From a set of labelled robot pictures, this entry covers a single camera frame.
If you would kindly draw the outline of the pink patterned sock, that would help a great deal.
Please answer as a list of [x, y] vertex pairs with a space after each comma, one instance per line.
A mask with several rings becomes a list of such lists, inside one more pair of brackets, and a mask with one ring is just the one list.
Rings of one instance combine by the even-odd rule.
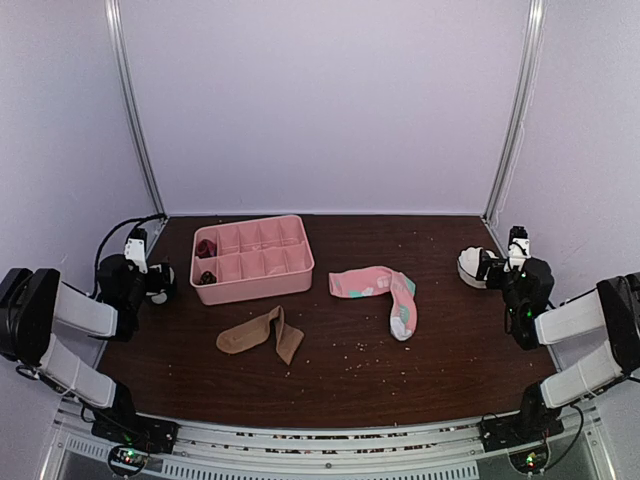
[[404, 273], [385, 266], [371, 266], [328, 274], [329, 292], [343, 299], [360, 299], [389, 294], [392, 306], [389, 329], [400, 342], [415, 333], [418, 312], [415, 303], [416, 285]]

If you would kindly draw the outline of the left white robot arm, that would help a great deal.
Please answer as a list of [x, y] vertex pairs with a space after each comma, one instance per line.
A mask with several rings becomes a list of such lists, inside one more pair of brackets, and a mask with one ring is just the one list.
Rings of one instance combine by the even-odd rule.
[[61, 324], [91, 338], [127, 342], [139, 329], [143, 302], [168, 302], [175, 273], [165, 262], [139, 267], [122, 255], [99, 263], [99, 292], [91, 298], [56, 269], [12, 268], [1, 280], [1, 356], [95, 410], [108, 410], [106, 429], [123, 444], [137, 442], [144, 424], [127, 388], [89, 366], [54, 332]]

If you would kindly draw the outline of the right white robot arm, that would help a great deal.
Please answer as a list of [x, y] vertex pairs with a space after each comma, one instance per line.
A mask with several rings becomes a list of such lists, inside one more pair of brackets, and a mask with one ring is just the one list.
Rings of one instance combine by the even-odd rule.
[[527, 387], [512, 430], [535, 440], [561, 410], [639, 369], [639, 275], [599, 281], [590, 291], [553, 308], [549, 264], [530, 256], [501, 258], [482, 247], [463, 250], [458, 273], [476, 289], [498, 290], [505, 304], [505, 331], [524, 350], [559, 344], [604, 328], [607, 338], [574, 365]]

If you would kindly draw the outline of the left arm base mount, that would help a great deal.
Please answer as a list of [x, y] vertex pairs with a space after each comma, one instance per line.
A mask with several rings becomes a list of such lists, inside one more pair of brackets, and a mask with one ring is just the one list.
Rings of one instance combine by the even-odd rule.
[[108, 440], [113, 446], [107, 453], [107, 466], [118, 477], [130, 478], [141, 473], [152, 455], [171, 454], [179, 425], [168, 420], [139, 418], [138, 430], [117, 425], [106, 418], [95, 419], [91, 433]]

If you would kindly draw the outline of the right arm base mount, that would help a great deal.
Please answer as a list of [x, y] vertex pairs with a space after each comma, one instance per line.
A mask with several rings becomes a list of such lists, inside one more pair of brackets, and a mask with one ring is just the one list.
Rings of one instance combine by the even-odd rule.
[[551, 437], [562, 434], [560, 420], [552, 420], [542, 427], [525, 429], [518, 413], [498, 416], [484, 415], [479, 424], [480, 438], [486, 453], [505, 450], [510, 465], [517, 473], [533, 476], [542, 474], [551, 464]]

